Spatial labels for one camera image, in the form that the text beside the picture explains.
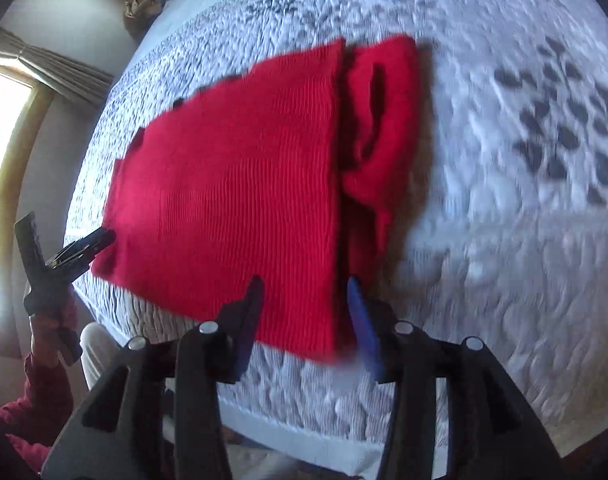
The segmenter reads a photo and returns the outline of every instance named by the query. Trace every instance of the mattress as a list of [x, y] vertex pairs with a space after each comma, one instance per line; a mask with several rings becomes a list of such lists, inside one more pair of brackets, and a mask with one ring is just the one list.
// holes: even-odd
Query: mattress
[[[377, 294], [435, 338], [481, 337], [565, 454], [608, 425], [608, 20], [594, 0], [178, 0], [111, 91], [66, 241], [101, 224], [139, 126], [258, 60], [405, 32], [423, 125]], [[90, 273], [75, 287], [120, 342], [194, 326]], [[223, 422], [291, 456], [373, 478], [393, 389], [256, 344], [219, 386]], [[444, 472], [439, 389], [434, 476]]]

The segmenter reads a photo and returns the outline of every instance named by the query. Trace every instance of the red cloth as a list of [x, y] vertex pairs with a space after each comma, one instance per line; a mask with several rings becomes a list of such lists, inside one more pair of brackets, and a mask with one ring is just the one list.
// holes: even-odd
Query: red cloth
[[418, 130], [415, 43], [343, 40], [258, 63], [141, 128], [116, 160], [92, 272], [212, 319], [254, 274], [257, 340], [321, 361], [350, 322], [347, 274], [374, 277]]
[[35, 365], [30, 354], [24, 371], [24, 396], [0, 408], [0, 425], [13, 448], [37, 473], [73, 413], [73, 395], [62, 365]]

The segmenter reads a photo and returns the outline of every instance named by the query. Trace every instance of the red sweater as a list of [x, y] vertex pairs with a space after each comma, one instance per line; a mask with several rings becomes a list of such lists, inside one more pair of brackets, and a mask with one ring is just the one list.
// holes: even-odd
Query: red sweater
[[0, 408], [0, 425], [13, 448], [38, 473], [73, 412], [73, 395], [62, 365], [35, 365], [30, 354], [24, 371], [24, 396]]
[[257, 339], [328, 361], [350, 335], [348, 274], [372, 282], [406, 189], [420, 79], [407, 36], [279, 56], [140, 128], [116, 160], [92, 272], [213, 319], [254, 274]]

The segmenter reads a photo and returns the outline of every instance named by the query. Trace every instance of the metal bolt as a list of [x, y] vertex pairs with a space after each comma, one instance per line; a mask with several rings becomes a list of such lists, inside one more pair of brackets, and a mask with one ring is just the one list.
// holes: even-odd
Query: metal bolt
[[219, 326], [215, 321], [204, 321], [200, 325], [200, 334], [215, 334], [218, 328]]
[[146, 346], [146, 338], [141, 335], [135, 336], [128, 343], [129, 350], [142, 350]]
[[398, 321], [395, 323], [395, 332], [402, 335], [413, 333], [413, 325], [407, 321]]
[[480, 338], [469, 337], [468, 339], [466, 339], [466, 346], [471, 350], [475, 350], [477, 352], [484, 348], [484, 343]]

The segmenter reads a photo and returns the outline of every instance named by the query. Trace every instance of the wooden window trim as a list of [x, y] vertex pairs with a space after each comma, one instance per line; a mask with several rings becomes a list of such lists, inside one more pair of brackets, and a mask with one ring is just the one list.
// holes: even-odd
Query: wooden window trim
[[0, 73], [32, 87], [8, 141], [0, 168], [0, 356], [21, 358], [11, 281], [14, 225], [26, 166], [54, 92], [13, 68], [0, 66]]

